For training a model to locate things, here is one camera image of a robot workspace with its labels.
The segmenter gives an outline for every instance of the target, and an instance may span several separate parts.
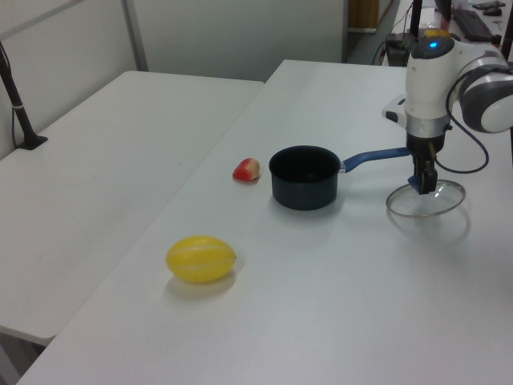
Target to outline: black pot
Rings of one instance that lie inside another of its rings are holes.
[[[274,198],[290,209],[320,209],[335,200],[340,169],[338,156],[325,148],[281,150],[269,161]]]

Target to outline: apple slice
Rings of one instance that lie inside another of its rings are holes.
[[[240,162],[235,171],[233,179],[250,182],[260,176],[260,163],[254,158],[247,158]]]

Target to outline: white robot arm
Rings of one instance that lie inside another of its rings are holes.
[[[450,111],[459,100],[463,120],[479,132],[513,126],[513,72],[500,51],[488,44],[467,44],[450,37],[423,38],[411,51],[406,95],[394,99],[383,115],[406,129],[421,194],[434,191],[436,153],[450,129]]]

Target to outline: yellow fruit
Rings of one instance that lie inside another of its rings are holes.
[[[166,263],[178,277],[188,282],[209,282],[224,276],[235,263],[232,248],[221,239],[195,235],[176,242]]]

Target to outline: blue handle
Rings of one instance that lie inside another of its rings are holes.
[[[360,164],[368,162],[370,160],[399,158],[400,156],[408,156],[410,154],[410,150],[406,147],[391,148],[389,150],[363,152],[361,154],[351,156],[350,158],[344,160],[342,163],[345,166],[345,172],[349,172],[357,166],[359,166]]]

